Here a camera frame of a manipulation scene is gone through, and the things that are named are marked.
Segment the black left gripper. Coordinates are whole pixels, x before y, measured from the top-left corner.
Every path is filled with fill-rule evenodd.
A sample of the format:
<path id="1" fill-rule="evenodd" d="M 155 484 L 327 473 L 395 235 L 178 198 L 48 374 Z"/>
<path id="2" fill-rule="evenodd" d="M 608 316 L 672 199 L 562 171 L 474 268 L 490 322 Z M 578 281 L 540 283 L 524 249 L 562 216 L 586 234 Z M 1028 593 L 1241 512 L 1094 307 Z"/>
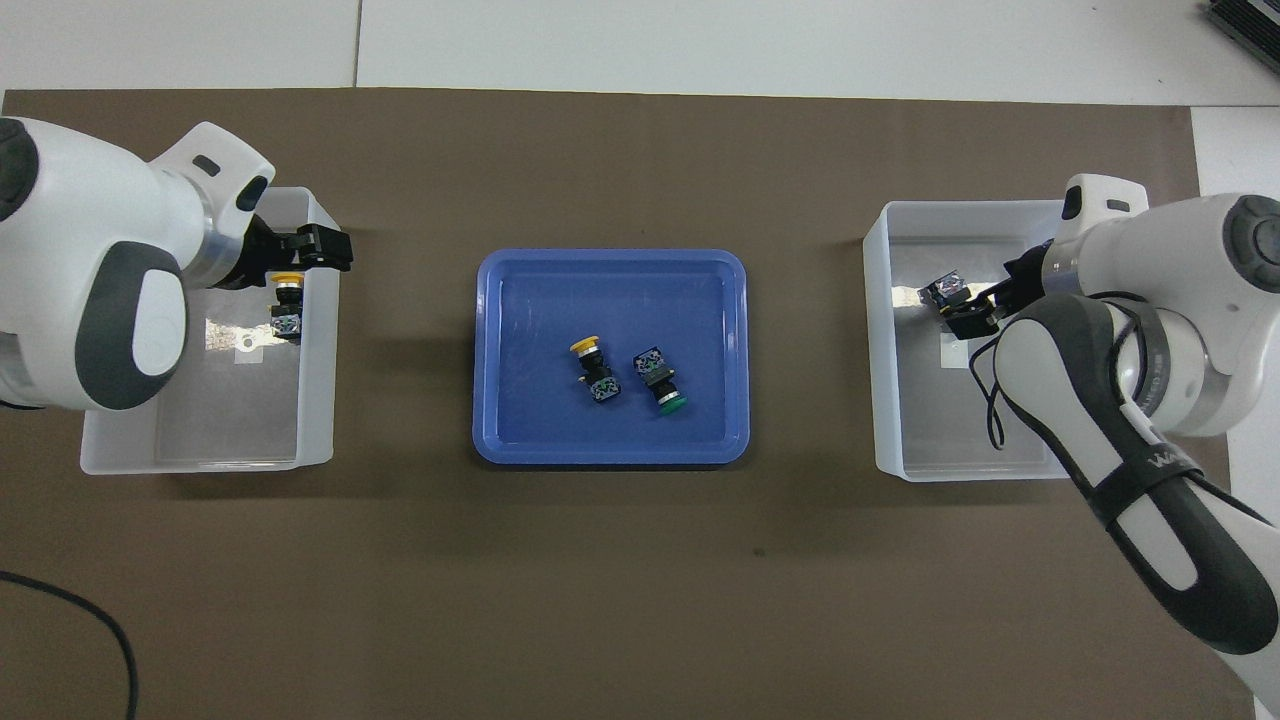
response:
<path id="1" fill-rule="evenodd" d="M 274 231 L 260 215 L 253 214 L 246 228 L 239 256 L 215 290 L 238 291 L 265 287 L 273 272 L 289 272 L 298 252 L 298 266 L 305 272 L 326 268 L 348 272 L 355 254 L 347 249 L 347 233 L 320 224 L 300 225 L 292 233 Z"/>

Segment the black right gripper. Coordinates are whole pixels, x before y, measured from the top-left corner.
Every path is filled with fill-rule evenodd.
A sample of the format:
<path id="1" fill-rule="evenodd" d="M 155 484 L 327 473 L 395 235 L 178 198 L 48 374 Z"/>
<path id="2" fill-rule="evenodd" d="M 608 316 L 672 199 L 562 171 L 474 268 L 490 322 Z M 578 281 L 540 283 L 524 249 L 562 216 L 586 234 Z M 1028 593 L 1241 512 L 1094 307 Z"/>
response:
<path id="1" fill-rule="evenodd" d="M 951 307 L 943 323 L 957 340 L 978 340 L 1000 333 L 1006 311 L 1021 311 L 1044 296 L 1043 264 L 1053 241 L 1047 240 L 1004 264 L 1007 278 L 974 293 L 972 306 Z"/>

